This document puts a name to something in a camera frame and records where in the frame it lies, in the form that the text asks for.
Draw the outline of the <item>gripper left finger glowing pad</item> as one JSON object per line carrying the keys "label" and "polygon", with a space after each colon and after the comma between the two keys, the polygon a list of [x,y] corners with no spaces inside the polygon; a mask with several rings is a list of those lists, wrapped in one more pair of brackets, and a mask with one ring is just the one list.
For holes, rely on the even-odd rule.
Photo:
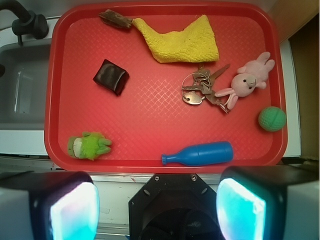
{"label": "gripper left finger glowing pad", "polygon": [[99,191],[86,172],[0,175],[2,240],[93,240],[99,212]]}

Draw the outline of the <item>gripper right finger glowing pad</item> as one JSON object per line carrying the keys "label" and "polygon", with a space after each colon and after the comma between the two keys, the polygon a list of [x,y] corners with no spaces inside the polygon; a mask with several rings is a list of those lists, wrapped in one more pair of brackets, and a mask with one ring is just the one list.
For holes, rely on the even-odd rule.
{"label": "gripper right finger glowing pad", "polygon": [[230,166],[216,191],[226,240],[318,240],[320,173],[308,165]]}

